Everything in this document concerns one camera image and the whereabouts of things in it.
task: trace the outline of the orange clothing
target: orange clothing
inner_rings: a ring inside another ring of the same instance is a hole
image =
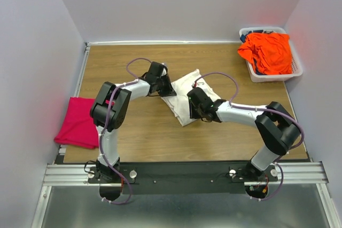
[[[292,54],[288,34],[250,33],[237,52],[260,73],[292,74]]]

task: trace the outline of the white towel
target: white towel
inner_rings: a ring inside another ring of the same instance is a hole
[[[173,89],[177,93],[177,96],[161,97],[170,107],[171,111],[175,114],[175,117],[179,120],[182,126],[188,125],[196,120],[190,118],[189,101],[186,94],[191,91],[193,82],[200,76],[199,70],[196,69],[194,72],[191,72],[171,83]],[[220,97],[214,93],[213,89],[209,87],[203,78],[197,81],[197,87],[201,87],[212,101],[220,99]]]

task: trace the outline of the wooden table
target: wooden table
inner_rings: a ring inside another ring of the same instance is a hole
[[[92,46],[80,89],[80,97],[95,98],[105,81],[122,83],[133,80],[126,64],[146,57],[165,62],[171,81],[199,69],[201,74],[221,71],[233,76],[240,91],[235,103],[264,105],[280,102],[291,114],[284,83],[253,83],[245,61],[237,54],[239,44],[214,45],[112,45]],[[147,61],[137,61],[130,69],[142,75]],[[234,84],[221,75],[205,78],[223,99],[230,99]],[[159,97],[138,98],[129,104],[126,119],[119,130],[121,161],[208,161],[248,160],[263,145],[257,129],[235,123],[195,121],[182,127]],[[65,163],[96,160],[98,149],[68,146]],[[306,159],[304,146],[284,159]]]

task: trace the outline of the white plastic basket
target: white plastic basket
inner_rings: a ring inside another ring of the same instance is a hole
[[[279,27],[251,27],[251,28],[243,28],[240,30],[240,36],[242,34],[246,35],[248,32],[250,31],[254,31],[254,30],[263,30],[264,32],[276,32],[276,33],[283,33],[286,34],[286,31],[283,28],[279,28]],[[247,62],[247,66],[248,66],[248,71],[250,72],[250,76],[251,76],[251,80],[253,82],[272,82],[272,81],[286,81],[292,77],[298,77],[300,75],[303,74],[303,69],[301,67],[301,64],[299,62],[298,59],[298,55],[297,53],[293,50],[293,44],[291,42],[291,40],[289,40],[289,45],[290,45],[290,49],[291,49],[291,53],[292,53],[292,63],[291,63],[291,67],[292,67],[292,74],[286,74],[286,75],[257,75],[254,70],[252,65]]]

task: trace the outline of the pink cloth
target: pink cloth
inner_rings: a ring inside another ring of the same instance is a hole
[[[55,137],[58,144],[72,144],[85,148],[98,147],[98,133],[90,109],[94,99],[71,97],[62,127]]]

